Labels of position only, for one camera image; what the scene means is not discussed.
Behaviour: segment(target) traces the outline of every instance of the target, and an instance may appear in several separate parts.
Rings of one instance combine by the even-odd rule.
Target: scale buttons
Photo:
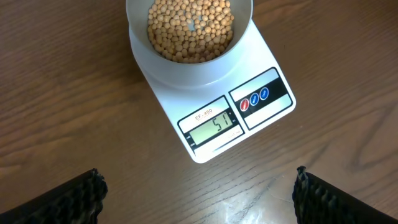
[[[260,99],[261,100],[266,100],[268,98],[269,95],[269,90],[267,87],[264,87],[261,89],[260,91]]]
[[[250,105],[256,106],[259,103],[259,95],[258,93],[253,93],[250,96]]]
[[[249,100],[248,99],[243,99],[241,101],[241,111],[245,112],[249,109]]]

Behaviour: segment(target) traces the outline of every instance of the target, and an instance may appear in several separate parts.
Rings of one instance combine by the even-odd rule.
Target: black ridged object
[[[293,201],[298,224],[398,224],[398,221],[297,168]]]
[[[96,169],[0,214],[4,224],[97,224],[108,192],[104,177]]]

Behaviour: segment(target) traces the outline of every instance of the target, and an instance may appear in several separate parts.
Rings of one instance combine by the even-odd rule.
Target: scale body
[[[130,39],[140,69],[197,163],[209,161],[295,108],[292,90],[253,21],[227,53],[239,57],[238,63],[213,64],[215,69],[227,67],[229,72],[206,85],[185,87],[161,82],[147,72],[142,62],[145,57],[139,53],[144,49],[131,30]]]

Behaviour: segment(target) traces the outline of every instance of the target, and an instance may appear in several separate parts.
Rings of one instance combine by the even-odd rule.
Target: table surface
[[[398,218],[398,1],[254,4],[297,107],[196,164],[132,56],[124,1],[1,1],[0,212],[95,167],[100,223],[295,223],[304,165]]]

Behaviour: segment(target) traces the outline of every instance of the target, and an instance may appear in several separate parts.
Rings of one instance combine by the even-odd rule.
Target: digital reading
[[[190,135],[196,145],[206,141],[217,133],[225,130],[232,125],[231,119],[227,112],[221,113],[215,118],[210,119],[199,128],[190,132]]]

